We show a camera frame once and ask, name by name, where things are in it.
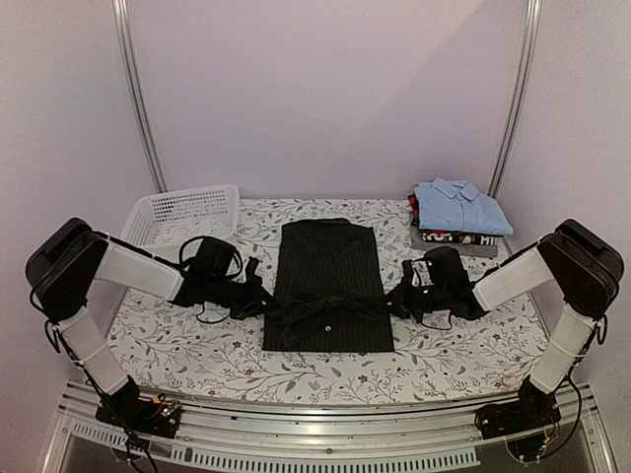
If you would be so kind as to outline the black pinstriped long sleeve shirt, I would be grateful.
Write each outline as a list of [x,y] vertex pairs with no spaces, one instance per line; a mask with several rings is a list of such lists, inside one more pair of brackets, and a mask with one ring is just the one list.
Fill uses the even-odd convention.
[[373,354],[394,350],[374,230],[345,219],[282,227],[262,349]]

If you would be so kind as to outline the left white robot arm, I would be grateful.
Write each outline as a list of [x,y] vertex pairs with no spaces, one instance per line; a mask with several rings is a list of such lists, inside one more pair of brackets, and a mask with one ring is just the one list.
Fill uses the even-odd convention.
[[66,350],[84,371],[114,418],[136,428],[147,409],[90,312],[94,286],[131,289],[184,308],[211,304],[232,319],[245,319],[273,303],[258,265],[256,258],[243,259],[234,245],[213,236],[186,240],[176,259],[168,260],[72,218],[27,259],[25,276],[31,305],[54,331],[52,345]]

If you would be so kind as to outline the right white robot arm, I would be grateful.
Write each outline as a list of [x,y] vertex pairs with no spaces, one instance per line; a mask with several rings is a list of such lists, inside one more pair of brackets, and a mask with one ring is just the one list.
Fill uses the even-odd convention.
[[401,280],[386,297],[397,317],[421,321],[429,312],[445,310],[477,320],[541,286],[553,284],[561,292],[563,308],[548,345],[521,386],[524,397],[510,409],[510,421],[520,430],[531,429],[546,416],[546,399],[585,356],[625,272],[620,253],[573,219],[476,281],[469,279],[453,248],[432,249],[420,260],[430,283],[415,285],[414,263],[404,261]]

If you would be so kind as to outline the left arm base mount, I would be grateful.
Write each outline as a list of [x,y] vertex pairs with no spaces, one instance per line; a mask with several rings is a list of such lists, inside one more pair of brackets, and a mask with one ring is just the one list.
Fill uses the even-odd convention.
[[120,391],[105,396],[96,419],[136,433],[174,439],[181,419],[181,404],[166,399],[164,394],[144,399],[135,391]]

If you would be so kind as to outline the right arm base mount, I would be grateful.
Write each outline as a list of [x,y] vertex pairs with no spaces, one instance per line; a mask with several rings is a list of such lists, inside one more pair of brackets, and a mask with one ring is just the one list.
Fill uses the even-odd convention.
[[554,395],[527,396],[482,406],[475,412],[474,426],[484,439],[493,439],[551,426],[560,420]]

